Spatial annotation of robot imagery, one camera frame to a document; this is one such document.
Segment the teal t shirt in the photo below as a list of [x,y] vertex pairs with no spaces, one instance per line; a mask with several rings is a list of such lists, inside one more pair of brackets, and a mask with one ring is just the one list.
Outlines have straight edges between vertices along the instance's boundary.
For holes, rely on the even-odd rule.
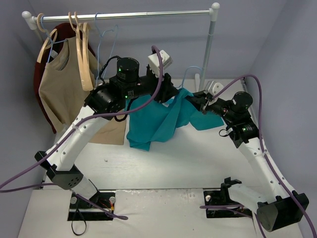
[[191,124],[196,130],[224,125],[221,117],[199,112],[186,97],[193,93],[180,89],[179,94],[164,104],[151,101],[146,107],[129,115],[126,135],[131,148],[149,151],[152,142],[167,142],[179,127]]

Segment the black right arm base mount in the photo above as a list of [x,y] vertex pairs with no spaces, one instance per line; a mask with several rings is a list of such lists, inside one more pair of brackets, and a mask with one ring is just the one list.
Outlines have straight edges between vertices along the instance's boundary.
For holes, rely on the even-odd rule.
[[204,206],[207,219],[253,218],[252,211],[229,197],[228,189],[232,185],[241,184],[238,179],[225,178],[217,189],[204,189]]

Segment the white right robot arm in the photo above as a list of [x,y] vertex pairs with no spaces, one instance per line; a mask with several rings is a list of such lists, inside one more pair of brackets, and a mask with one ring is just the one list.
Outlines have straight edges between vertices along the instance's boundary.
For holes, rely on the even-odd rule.
[[226,178],[221,184],[219,198],[224,204],[240,203],[255,213],[268,232],[300,222],[309,200],[298,194],[286,181],[260,138],[260,132],[248,111],[253,103],[250,94],[240,91],[231,100],[212,100],[203,91],[186,98],[198,111],[220,116],[226,124],[226,136],[244,155],[263,188],[258,193],[237,179]]

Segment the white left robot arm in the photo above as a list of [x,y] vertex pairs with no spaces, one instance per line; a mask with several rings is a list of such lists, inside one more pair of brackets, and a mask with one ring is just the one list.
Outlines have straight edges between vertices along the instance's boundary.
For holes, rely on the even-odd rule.
[[90,92],[79,115],[54,147],[35,155],[51,182],[80,195],[81,202],[88,208],[97,206],[99,191],[75,166],[87,143],[115,116],[124,113],[126,101],[149,95],[151,100],[164,103],[178,93],[170,75],[163,73],[163,68],[171,64],[165,56],[148,56],[144,76],[139,76],[137,60],[118,56],[115,59],[116,75]]

